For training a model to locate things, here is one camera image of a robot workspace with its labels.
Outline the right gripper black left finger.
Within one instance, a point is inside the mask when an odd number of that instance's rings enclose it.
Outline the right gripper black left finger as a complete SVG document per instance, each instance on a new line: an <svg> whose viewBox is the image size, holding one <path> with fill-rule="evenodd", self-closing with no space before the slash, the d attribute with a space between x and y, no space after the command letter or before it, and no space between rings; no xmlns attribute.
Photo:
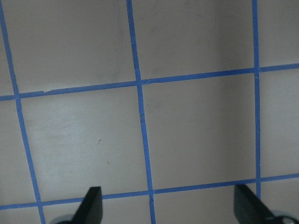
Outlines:
<svg viewBox="0 0 299 224"><path fill-rule="evenodd" d="M101 187L90 187L79 208L74 214L72 224L100 224L103 217Z"/></svg>

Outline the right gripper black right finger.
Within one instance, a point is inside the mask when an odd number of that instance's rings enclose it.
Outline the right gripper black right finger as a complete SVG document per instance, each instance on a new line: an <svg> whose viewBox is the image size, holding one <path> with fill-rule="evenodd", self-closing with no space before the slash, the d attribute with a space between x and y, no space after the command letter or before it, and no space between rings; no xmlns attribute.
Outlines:
<svg viewBox="0 0 299 224"><path fill-rule="evenodd" d="M271 224L274 214L243 184L234 186L234 215L240 224Z"/></svg>

